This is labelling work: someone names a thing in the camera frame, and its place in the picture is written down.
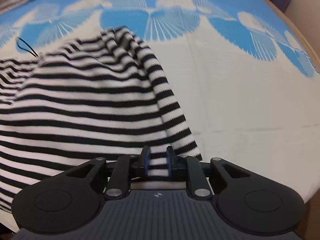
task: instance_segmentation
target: wooden edge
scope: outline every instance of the wooden edge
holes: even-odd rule
[[[297,37],[299,42],[302,44],[304,49],[306,50],[308,56],[311,58],[312,63],[320,72],[320,59],[314,49],[311,47],[307,39],[302,35],[299,29],[293,24],[293,22],[284,15],[282,11],[280,11],[271,1],[263,0],[269,7],[274,11],[274,13],[281,19],[283,22],[289,27],[292,33]]]
[[[306,237],[306,232],[308,229],[308,222],[309,222],[309,215],[310,215],[310,200],[305,204],[304,215],[297,228],[299,235],[302,236],[303,238]]]

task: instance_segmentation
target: metal pivot screw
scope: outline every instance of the metal pivot screw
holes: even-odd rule
[[[122,194],[122,190],[120,190],[118,188],[111,188],[106,191],[106,194],[109,197],[118,197]]]
[[[195,190],[195,195],[198,197],[207,197],[210,195],[210,191],[205,188],[199,188]]]

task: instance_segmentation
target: black and white striped fabric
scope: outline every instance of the black and white striped fabric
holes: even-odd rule
[[[16,193],[96,157],[151,146],[149,175],[166,154],[201,155],[164,71],[127,28],[76,39],[35,61],[0,61],[0,208]]]

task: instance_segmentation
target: black cord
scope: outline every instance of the black cord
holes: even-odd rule
[[[20,47],[19,40],[22,41],[24,44],[26,44],[33,51],[33,53],[30,50],[27,50],[27,49],[24,49],[24,48]],[[39,57],[38,54],[33,50],[33,48],[31,48],[31,46],[28,43],[26,43],[23,39],[21,39],[20,37],[17,37],[16,41],[17,41],[17,46],[18,46],[19,49],[22,49],[24,51],[29,52],[34,57]]]

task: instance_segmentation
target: ribbed gray plate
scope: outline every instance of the ribbed gray plate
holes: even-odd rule
[[[207,201],[185,190],[132,190],[127,198],[107,202],[82,228],[56,236],[21,230],[13,240],[300,240],[294,233],[252,236],[226,224]]]

